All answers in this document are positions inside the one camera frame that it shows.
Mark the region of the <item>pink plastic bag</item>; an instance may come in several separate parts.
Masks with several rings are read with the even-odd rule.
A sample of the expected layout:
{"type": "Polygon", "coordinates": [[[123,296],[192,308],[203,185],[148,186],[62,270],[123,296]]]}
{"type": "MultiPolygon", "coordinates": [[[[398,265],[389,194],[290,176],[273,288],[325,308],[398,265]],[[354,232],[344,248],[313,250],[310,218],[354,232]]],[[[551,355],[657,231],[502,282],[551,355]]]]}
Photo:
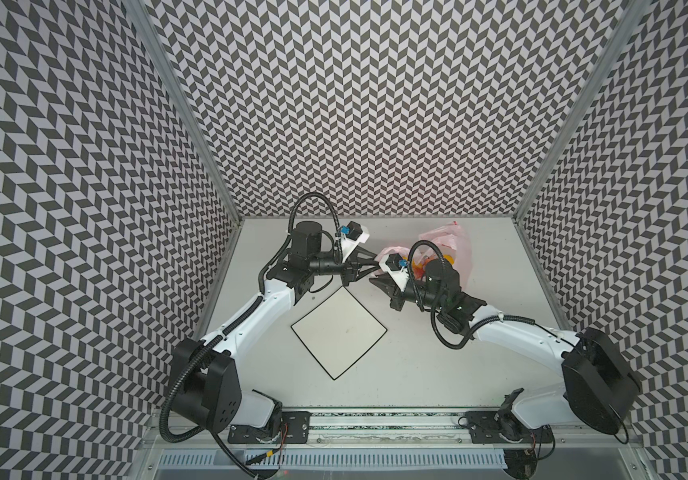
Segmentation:
{"type": "MultiPolygon", "coordinates": [[[[456,222],[450,222],[444,226],[438,227],[436,229],[427,231],[418,236],[419,240],[430,241],[435,244],[441,253],[444,255],[449,255],[454,258],[454,269],[459,274],[460,287],[464,288],[467,286],[471,270],[472,270],[472,259],[471,259],[471,241],[466,230],[461,227],[461,225],[456,222]]],[[[410,248],[408,246],[389,246],[384,248],[378,255],[377,260],[380,260],[391,253],[399,253],[403,258],[408,260],[410,248]]],[[[430,247],[418,247],[417,251],[413,254],[412,260],[421,257],[435,257],[436,254],[430,247]]],[[[387,274],[380,270],[370,276],[374,277],[377,275],[387,274]]]]}

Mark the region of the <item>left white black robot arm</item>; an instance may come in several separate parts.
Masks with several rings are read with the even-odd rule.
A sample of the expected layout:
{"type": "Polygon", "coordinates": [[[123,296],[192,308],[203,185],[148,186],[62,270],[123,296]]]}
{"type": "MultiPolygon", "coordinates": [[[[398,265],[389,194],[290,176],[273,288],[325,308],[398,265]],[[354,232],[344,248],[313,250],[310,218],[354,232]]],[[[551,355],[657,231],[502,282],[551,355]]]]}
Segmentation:
{"type": "Polygon", "coordinates": [[[293,226],[259,273],[259,291],[227,322],[199,340],[185,339],[173,352],[159,432],[170,443],[207,431],[247,428],[266,440],[281,429],[282,404],[242,388],[239,366],[269,327],[311,292],[316,278],[338,276],[342,284],[374,272],[374,253],[364,248],[368,229],[351,221],[334,233],[315,221],[293,226]]]}

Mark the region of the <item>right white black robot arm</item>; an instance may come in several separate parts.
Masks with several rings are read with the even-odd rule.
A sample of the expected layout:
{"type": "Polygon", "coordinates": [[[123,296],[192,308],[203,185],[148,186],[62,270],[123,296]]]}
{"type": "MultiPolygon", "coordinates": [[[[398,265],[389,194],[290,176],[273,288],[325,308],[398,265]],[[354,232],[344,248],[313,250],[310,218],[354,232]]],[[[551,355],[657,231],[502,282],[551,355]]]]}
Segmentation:
{"type": "Polygon", "coordinates": [[[370,280],[399,311],[413,303],[428,313],[436,338],[461,350],[474,341],[510,350],[552,370],[557,383],[507,394],[497,412],[503,435],[519,427],[580,421],[607,435],[624,430],[642,385],[618,346],[603,331],[548,328],[536,320],[507,314],[463,291],[460,275],[446,260],[432,259],[415,277],[406,261],[392,256],[370,280]]]}

